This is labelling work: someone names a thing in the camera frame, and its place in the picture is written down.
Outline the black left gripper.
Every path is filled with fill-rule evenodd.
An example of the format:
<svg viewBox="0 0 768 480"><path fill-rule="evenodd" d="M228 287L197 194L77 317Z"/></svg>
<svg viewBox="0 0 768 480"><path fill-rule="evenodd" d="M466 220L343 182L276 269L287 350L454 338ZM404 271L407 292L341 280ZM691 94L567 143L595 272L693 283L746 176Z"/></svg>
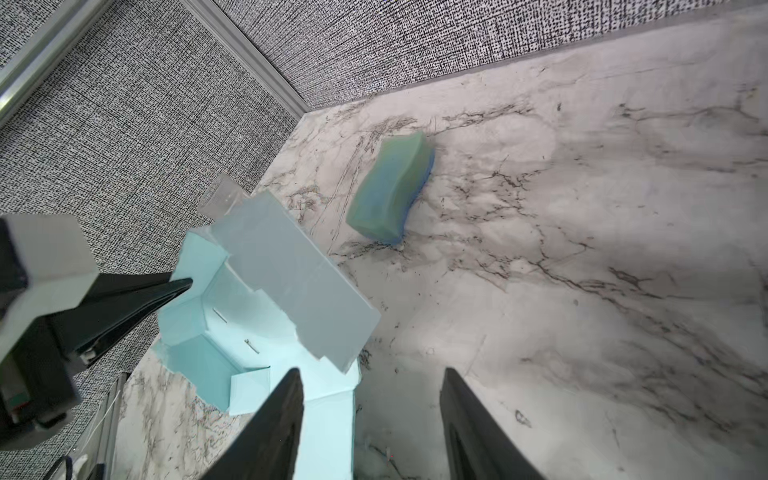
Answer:
<svg viewBox="0 0 768 480"><path fill-rule="evenodd" d="M2 216L2 449L55 435L81 401L67 367L91 367L192 285L169 272L98 275L72 215Z"/></svg>

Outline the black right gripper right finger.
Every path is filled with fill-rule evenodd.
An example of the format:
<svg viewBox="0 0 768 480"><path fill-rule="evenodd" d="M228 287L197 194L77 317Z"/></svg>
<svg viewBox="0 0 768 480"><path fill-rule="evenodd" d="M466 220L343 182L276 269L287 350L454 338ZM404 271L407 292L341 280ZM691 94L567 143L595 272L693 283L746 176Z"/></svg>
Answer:
<svg viewBox="0 0 768 480"><path fill-rule="evenodd" d="M440 411L452 479L543 479L453 368L444 373Z"/></svg>

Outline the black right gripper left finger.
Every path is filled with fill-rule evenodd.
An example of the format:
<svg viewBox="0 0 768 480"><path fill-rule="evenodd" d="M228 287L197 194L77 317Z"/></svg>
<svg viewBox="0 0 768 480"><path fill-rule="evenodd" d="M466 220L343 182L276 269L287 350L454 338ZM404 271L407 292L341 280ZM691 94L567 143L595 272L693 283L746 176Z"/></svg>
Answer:
<svg viewBox="0 0 768 480"><path fill-rule="evenodd" d="M291 479L304 413L300 371L289 370L205 479Z"/></svg>

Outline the light blue paper box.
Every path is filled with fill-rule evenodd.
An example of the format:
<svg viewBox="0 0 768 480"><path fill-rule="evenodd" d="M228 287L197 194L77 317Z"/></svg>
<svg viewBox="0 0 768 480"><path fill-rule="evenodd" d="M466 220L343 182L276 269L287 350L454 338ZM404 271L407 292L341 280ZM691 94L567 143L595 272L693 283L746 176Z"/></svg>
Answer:
<svg viewBox="0 0 768 480"><path fill-rule="evenodd" d="M163 365L233 416L257 411L297 369L295 475L351 478L358 357L380 312L268 191L188 231L173 278L191 286L159 311Z"/></svg>

